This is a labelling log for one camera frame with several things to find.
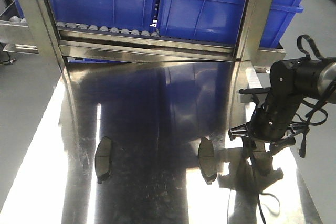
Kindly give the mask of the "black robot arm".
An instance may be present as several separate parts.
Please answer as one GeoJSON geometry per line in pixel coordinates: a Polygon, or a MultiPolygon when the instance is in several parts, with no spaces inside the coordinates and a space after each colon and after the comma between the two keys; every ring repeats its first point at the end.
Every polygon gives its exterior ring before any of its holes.
{"type": "Polygon", "coordinates": [[[231,140],[240,137],[244,146],[269,143],[271,155],[295,145],[302,135],[299,156],[306,155],[307,134],[313,115],[327,103],[335,103],[335,59],[292,59],[272,64],[269,88],[241,89],[240,95],[255,108],[251,120],[229,129],[231,140]]]}

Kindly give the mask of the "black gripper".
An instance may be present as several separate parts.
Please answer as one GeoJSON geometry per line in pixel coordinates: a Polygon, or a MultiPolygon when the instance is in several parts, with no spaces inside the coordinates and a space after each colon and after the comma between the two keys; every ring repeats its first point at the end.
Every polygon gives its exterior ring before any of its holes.
{"type": "Polygon", "coordinates": [[[269,143],[269,151],[278,153],[296,143],[295,136],[306,134],[305,123],[292,119],[303,102],[302,95],[275,95],[270,89],[263,103],[255,104],[251,120],[228,131],[229,138],[243,140],[243,158],[255,159],[255,142],[269,143]]]}

